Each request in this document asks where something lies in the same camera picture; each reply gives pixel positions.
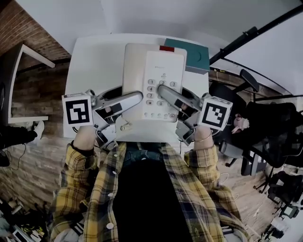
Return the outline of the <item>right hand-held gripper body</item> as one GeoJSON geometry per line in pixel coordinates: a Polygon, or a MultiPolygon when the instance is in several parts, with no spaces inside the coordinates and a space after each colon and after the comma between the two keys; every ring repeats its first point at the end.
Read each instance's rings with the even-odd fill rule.
{"type": "Polygon", "coordinates": [[[180,140],[189,145],[195,136],[198,126],[209,127],[222,131],[228,123],[233,103],[209,93],[200,97],[201,111],[180,111],[176,134],[180,140]]]}

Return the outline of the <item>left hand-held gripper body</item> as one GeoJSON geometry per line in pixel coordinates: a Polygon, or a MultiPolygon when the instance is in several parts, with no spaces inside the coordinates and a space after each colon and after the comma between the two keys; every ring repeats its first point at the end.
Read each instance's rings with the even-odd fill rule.
{"type": "Polygon", "coordinates": [[[84,93],[63,95],[63,114],[67,126],[74,130],[92,126],[97,135],[97,143],[108,145],[116,139],[115,121],[119,114],[105,113],[104,109],[109,99],[102,98],[101,94],[97,95],[89,89],[84,93]]]}

